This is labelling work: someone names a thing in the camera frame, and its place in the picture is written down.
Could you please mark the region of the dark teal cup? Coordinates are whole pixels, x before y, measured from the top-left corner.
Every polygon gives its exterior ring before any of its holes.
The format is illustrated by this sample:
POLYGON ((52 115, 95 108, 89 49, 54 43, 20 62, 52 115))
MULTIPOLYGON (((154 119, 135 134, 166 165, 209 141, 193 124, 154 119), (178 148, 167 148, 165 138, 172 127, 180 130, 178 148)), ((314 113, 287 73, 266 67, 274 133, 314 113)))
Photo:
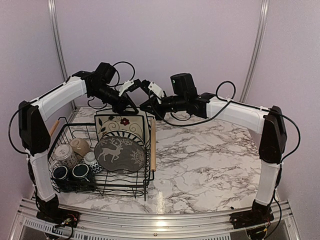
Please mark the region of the dark teal cup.
POLYGON ((72 169, 72 176, 76 179, 83 179, 89 174, 90 168, 85 163, 79 163, 72 169))

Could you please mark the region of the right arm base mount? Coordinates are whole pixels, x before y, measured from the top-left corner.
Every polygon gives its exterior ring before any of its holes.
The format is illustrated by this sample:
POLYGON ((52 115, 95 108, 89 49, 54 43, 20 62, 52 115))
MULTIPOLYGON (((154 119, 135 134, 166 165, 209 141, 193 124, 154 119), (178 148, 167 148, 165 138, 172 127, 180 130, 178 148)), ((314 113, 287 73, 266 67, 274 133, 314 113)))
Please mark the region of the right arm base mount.
POLYGON ((234 229, 240 229, 269 223, 274 219, 271 202, 267 205, 262 205, 254 200, 250 210, 232 213, 229 221, 234 229))

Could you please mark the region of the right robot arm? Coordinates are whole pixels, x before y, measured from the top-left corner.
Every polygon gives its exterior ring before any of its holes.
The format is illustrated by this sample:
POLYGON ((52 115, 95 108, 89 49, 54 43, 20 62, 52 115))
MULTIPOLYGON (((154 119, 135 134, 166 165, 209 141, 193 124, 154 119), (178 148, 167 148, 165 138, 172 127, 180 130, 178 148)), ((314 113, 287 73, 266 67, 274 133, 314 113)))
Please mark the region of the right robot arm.
POLYGON ((271 203, 286 158, 284 152, 288 135, 285 120, 289 117, 283 115, 278 106, 253 106, 233 98, 222 98, 217 92, 199 94, 189 73, 175 74, 170 80, 174 92, 172 96, 167 96, 154 82, 143 80, 140 87, 148 95, 148 100, 140 108, 153 114, 157 120, 163 121, 166 113, 185 111, 202 118, 204 123, 218 119, 260 135, 258 154, 261 172, 256 197, 250 210, 231 214, 230 222, 239 228, 273 220, 271 203))

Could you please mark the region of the striped round plate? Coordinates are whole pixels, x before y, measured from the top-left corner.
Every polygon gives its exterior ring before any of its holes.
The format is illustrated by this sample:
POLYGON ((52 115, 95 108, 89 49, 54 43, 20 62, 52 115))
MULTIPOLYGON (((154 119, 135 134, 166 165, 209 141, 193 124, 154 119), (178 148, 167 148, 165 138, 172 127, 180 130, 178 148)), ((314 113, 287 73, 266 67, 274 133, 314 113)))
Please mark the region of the striped round plate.
POLYGON ((133 141, 135 141, 137 144, 139 144, 142 148, 146 148, 146 145, 144 143, 144 141, 142 140, 142 138, 140 136, 138 136, 135 133, 132 133, 130 131, 127 130, 111 130, 109 132, 106 132, 102 135, 102 137, 100 138, 100 140, 102 140, 105 137, 124 137, 124 138, 128 138, 131 139, 133 141))

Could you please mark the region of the beige bowl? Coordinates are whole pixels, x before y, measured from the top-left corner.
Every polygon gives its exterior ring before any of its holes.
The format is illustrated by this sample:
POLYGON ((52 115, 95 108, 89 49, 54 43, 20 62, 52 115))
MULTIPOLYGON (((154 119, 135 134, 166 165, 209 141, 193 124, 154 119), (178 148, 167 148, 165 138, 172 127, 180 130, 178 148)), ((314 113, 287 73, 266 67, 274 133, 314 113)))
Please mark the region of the beige bowl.
POLYGON ((83 157, 91 151, 88 142, 80 137, 72 139, 69 144, 72 147, 78 160, 83 159, 83 157))

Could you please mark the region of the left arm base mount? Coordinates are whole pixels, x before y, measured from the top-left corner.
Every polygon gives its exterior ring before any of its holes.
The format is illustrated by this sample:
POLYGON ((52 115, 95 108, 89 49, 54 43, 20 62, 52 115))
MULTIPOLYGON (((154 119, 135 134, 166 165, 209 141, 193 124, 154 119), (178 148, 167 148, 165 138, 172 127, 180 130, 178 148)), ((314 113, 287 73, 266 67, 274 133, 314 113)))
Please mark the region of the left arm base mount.
POLYGON ((67 223, 67 219, 70 219, 68 224, 73 228, 77 227, 80 213, 78 211, 60 208, 59 199, 56 194, 48 201, 44 201, 36 195, 35 203, 38 209, 36 214, 38 219, 61 226, 62 223, 67 223))

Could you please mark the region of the dark blue cup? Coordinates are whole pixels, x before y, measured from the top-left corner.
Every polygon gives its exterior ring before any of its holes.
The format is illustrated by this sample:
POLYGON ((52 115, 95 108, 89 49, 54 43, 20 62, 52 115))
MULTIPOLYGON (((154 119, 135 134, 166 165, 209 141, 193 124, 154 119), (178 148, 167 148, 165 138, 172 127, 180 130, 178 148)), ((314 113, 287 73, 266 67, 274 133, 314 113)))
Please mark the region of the dark blue cup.
POLYGON ((52 171, 54 180, 66 180, 69 177, 69 169, 65 165, 59 165, 52 171))

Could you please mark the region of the floral glass mug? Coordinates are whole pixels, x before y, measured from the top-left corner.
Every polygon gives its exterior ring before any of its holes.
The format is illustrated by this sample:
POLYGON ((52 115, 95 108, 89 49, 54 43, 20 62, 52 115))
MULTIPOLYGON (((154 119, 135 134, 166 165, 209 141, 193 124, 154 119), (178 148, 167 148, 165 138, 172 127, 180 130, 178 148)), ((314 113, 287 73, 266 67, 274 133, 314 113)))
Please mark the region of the floral glass mug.
POLYGON ((53 157, 56 161, 69 169, 72 169, 78 162, 77 156, 69 144, 59 145, 55 149, 53 157))

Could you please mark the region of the right aluminium frame post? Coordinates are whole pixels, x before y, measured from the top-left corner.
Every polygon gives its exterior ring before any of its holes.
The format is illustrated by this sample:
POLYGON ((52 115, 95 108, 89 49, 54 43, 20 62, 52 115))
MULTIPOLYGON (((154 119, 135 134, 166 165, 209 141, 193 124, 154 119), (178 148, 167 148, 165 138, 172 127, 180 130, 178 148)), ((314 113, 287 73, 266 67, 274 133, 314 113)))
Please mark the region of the right aluminium frame post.
POLYGON ((259 55, 263 46, 264 36, 266 32, 269 6, 270 6, 269 0, 261 1, 259 20, 258 20, 256 37, 253 45, 253 51, 252 51, 251 59, 249 62, 248 70, 246 73, 245 81, 244 81, 240 99, 239 99, 241 103, 246 102, 250 92, 251 85, 254 80, 256 66, 257 66, 259 55))

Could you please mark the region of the square floral plate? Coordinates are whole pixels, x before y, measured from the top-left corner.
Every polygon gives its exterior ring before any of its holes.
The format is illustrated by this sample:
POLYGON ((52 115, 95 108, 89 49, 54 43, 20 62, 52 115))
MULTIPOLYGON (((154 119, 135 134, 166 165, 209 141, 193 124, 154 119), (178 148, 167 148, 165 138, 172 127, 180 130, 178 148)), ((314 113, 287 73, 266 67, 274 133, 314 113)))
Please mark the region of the square floral plate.
POLYGON ((145 117, 137 115, 119 115, 106 111, 94 115, 97 139, 100 140, 106 133, 123 130, 139 136, 145 141, 145 117))

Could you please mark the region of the blue patterned bowl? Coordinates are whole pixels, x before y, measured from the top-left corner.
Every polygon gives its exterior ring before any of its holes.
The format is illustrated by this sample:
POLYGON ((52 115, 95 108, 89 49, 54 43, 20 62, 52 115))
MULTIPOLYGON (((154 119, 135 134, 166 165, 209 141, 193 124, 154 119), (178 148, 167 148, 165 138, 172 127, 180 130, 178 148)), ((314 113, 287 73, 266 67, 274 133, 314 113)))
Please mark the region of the blue patterned bowl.
POLYGON ((95 153, 92 151, 85 154, 82 162, 87 164, 94 174, 99 174, 103 171, 103 167, 98 163, 95 153))

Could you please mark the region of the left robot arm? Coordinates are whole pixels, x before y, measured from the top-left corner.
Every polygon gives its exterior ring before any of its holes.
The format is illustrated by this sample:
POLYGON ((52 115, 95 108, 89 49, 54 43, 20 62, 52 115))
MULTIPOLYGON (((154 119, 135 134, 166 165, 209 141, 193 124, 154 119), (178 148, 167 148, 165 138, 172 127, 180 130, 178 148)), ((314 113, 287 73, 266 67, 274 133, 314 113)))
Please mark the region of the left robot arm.
POLYGON ((51 223, 62 223, 67 218, 76 219, 79 213, 60 208, 48 165, 52 134, 48 120, 73 100, 87 96, 110 105, 115 113, 125 113, 135 104, 127 95, 134 84, 131 77, 120 85, 119 90, 110 85, 118 74, 115 64, 101 62, 94 71, 80 70, 70 75, 63 83, 32 100, 23 100, 13 114, 18 118, 18 135, 23 149, 13 149, 26 156, 30 180, 35 192, 37 218, 51 223))

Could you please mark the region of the left aluminium frame post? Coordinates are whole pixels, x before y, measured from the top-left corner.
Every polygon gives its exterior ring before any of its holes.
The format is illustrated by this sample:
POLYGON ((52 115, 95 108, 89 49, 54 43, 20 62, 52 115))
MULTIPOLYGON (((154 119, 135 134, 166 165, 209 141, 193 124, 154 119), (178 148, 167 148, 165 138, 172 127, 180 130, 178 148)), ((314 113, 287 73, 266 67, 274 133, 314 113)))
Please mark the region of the left aluminium frame post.
POLYGON ((48 0, 48 11, 49 11, 49 18, 53 33, 53 40, 55 43, 55 49, 58 59, 58 64, 60 68, 60 72, 62 75, 63 81, 66 81, 69 77, 67 72, 67 67, 65 63, 65 58, 63 54, 63 48, 60 38, 60 32, 59 32, 59 25, 58 25, 58 16, 57 16, 57 10, 56 10, 56 1, 55 0, 48 0))

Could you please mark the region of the grey reindeer plate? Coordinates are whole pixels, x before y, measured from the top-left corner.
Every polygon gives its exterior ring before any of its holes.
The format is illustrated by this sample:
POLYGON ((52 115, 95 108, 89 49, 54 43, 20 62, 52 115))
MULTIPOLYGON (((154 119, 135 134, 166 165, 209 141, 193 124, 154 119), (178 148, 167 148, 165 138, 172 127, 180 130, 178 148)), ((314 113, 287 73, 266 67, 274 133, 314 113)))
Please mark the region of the grey reindeer plate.
POLYGON ((97 162, 109 172, 137 172, 147 159, 146 148, 120 136, 104 137, 96 144, 94 155, 97 162))

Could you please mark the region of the aluminium frame post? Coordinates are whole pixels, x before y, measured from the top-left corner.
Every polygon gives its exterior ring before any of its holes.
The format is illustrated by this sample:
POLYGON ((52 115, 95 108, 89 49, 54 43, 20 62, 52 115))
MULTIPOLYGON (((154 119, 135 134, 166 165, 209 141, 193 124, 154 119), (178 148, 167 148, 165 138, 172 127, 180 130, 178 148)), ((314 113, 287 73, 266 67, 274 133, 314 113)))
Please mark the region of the aluminium frame post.
POLYGON ((248 70, 246 73, 245 81, 244 81, 240 99, 239 99, 241 103, 246 102, 250 92, 251 85, 254 80, 256 66, 257 66, 259 55, 263 46, 264 36, 266 32, 269 6, 270 6, 269 0, 261 1, 259 20, 258 20, 256 37, 253 45, 253 51, 252 51, 251 59, 249 62, 248 70))
POLYGON ((58 64, 60 68, 60 72, 62 75, 63 81, 66 81, 69 77, 67 72, 67 67, 65 63, 65 58, 63 54, 63 48, 60 38, 60 32, 59 32, 59 25, 58 25, 58 16, 57 16, 57 10, 56 10, 56 1, 55 0, 48 0, 48 11, 49 11, 49 18, 53 33, 53 40, 55 43, 55 49, 58 59, 58 64))

